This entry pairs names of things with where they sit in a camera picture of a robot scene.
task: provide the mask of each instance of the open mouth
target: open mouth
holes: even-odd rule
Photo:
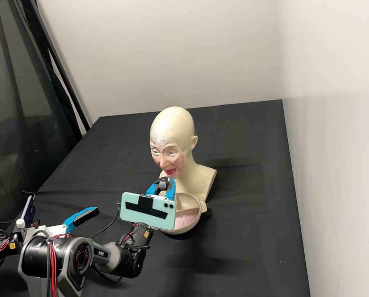
[[[173,169],[169,169],[169,170],[165,170],[165,173],[167,174],[167,176],[172,176],[174,175],[176,172],[176,169],[173,168]]]

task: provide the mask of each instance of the table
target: table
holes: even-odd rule
[[[208,211],[190,232],[155,232],[142,273],[110,284],[90,270],[83,296],[310,296],[281,100],[188,109],[194,159],[217,169]],[[36,217],[48,226],[98,206],[73,234],[91,236],[115,216],[122,192],[158,177],[148,145],[157,113],[102,117],[40,188]],[[95,240],[119,240],[117,222]],[[17,256],[0,269],[0,296],[28,296]]]

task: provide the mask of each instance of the black pole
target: black pole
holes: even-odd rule
[[[36,6],[36,3],[35,3],[34,0],[30,0],[30,2],[32,4],[33,12],[35,13],[35,15],[37,17],[37,21],[40,24],[40,27],[43,30],[43,33],[44,33],[45,38],[47,40],[47,45],[48,45],[48,49],[49,49],[49,51],[51,53],[51,56],[54,59],[54,62],[56,64],[57,68],[58,68],[59,73],[61,74],[61,77],[63,79],[63,82],[64,82],[66,88],[68,89],[69,95],[70,95],[71,99],[73,100],[73,104],[74,104],[74,106],[75,106],[75,108],[77,110],[77,113],[78,113],[78,115],[79,115],[79,117],[81,119],[81,122],[84,125],[85,130],[88,131],[89,130],[89,124],[87,122],[87,119],[85,117],[85,114],[84,114],[84,112],[81,109],[81,106],[80,106],[80,103],[78,101],[78,98],[77,98],[77,96],[76,96],[76,94],[75,94],[75,92],[73,90],[72,85],[70,84],[69,78],[68,78],[68,76],[67,76],[67,74],[66,74],[66,72],[65,72],[65,70],[63,68],[63,65],[61,63],[61,60],[59,60],[59,58],[58,58],[58,54],[57,54],[57,52],[55,50],[54,45],[52,44],[51,38],[48,35],[47,29],[46,29],[46,27],[45,27],[45,25],[43,23],[43,20],[41,19],[41,16],[39,14],[39,10],[38,10],[38,8]]]

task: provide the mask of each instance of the red lips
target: red lips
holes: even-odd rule
[[[165,173],[166,173],[167,175],[173,175],[173,174],[175,173],[175,171],[176,171],[176,169],[175,169],[175,168],[173,168],[173,169],[165,170]]]

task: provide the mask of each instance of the mint green phone case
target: mint green phone case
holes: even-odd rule
[[[129,192],[121,196],[120,218],[124,221],[142,222],[151,227],[172,230],[175,227],[175,214],[174,201]]]

